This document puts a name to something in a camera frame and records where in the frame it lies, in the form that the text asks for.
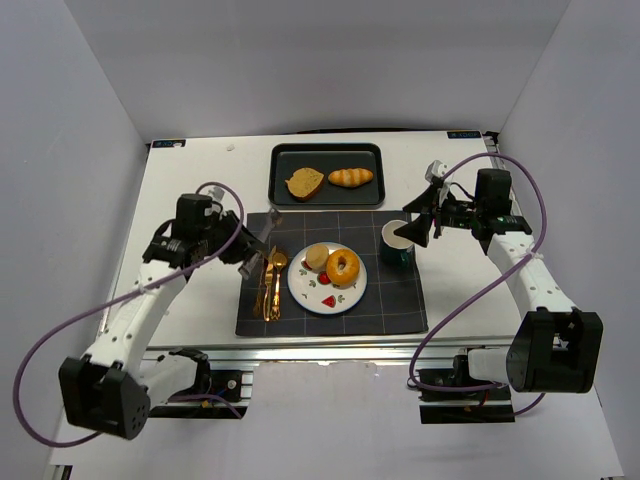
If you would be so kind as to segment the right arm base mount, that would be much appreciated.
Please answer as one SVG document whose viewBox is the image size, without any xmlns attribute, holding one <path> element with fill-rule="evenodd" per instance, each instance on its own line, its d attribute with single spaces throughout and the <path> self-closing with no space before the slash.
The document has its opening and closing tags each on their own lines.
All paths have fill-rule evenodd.
<svg viewBox="0 0 640 480">
<path fill-rule="evenodd" d="M 421 383 L 454 391 L 418 388 L 420 421 L 423 425 L 497 424 L 515 421 L 508 387 L 487 389 L 488 381 L 473 379 L 468 358 L 455 355 L 448 367 L 417 370 Z"/>
</svg>

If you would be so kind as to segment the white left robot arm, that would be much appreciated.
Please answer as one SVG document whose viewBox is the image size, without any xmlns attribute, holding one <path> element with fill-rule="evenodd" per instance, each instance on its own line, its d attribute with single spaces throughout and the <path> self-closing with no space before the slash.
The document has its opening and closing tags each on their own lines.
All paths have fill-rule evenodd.
<svg viewBox="0 0 640 480">
<path fill-rule="evenodd" d="M 156 406 L 174 397 L 211 396 L 211 368 L 204 352 L 179 347 L 149 368 L 143 367 L 143 356 L 199 263 L 219 259 L 249 276 L 267 255 L 266 240 L 280 218 L 279 211 L 270 209 L 262 231 L 253 235 L 214 197 L 181 195 L 175 216 L 154 232 L 143 253 L 131 298 L 81 358 L 62 363 L 59 381 L 67 421 L 131 440 Z"/>
</svg>

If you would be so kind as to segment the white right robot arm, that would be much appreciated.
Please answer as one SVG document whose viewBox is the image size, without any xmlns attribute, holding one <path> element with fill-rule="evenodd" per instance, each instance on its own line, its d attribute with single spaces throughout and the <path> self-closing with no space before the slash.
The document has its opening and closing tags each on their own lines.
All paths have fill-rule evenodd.
<svg viewBox="0 0 640 480">
<path fill-rule="evenodd" d="M 603 323 L 596 313 L 576 306 L 535 252 L 529 224 L 512 212 L 510 173 L 478 170 L 469 200 L 451 193 L 445 175 L 442 162 L 429 166 L 428 188 L 404 208 L 417 218 L 397 228 L 396 235 L 424 246 L 445 227 L 470 231 L 502 274 L 522 317 L 510 346 L 470 347 L 456 356 L 446 387 L 476 391 L 507 385 L 518 392 L 588 392 Z"/>
</svg>

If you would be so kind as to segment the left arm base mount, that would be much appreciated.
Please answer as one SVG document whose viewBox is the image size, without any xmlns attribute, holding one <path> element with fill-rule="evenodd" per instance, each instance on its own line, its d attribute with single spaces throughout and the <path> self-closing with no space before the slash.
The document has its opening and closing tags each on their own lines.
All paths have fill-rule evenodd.
<svg viewBox="0 0 640 480">
<path fill-rule="evenodd" d="M 248 397 L 242 370 L 213 368 L 209 356 L 180 347 L 161 354 L 139 373 L 147 389 L 151 418 L 240 419 Z"/>
</svg>

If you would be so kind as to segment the small round bun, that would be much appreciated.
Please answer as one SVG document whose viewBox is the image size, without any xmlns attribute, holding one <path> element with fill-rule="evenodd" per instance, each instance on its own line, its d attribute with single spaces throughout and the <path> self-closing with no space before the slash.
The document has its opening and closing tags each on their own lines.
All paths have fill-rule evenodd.
<svg viewBox="0 0 640 480">
<path fill-rule="evenodd" d="M 329 258 L 329 249 L 325 244 L 314 244 L 308 248 L 305 262 L 311 270 L 322 271 Z"/>
</svg>

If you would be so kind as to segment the orange glazed donut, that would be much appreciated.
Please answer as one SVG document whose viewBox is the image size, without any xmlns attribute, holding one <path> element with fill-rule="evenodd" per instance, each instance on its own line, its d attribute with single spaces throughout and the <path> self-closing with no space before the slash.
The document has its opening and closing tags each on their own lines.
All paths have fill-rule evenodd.
<svg viewBox="0 0 640 480">
<path fill-rule="evenodd" d="M 331 253 L 326 263 L 326 273 L 332 284 L 339 287 L 354 283 L 360 272 L 359 257 L 350 249 L 341 248 Z"/>
</svg>

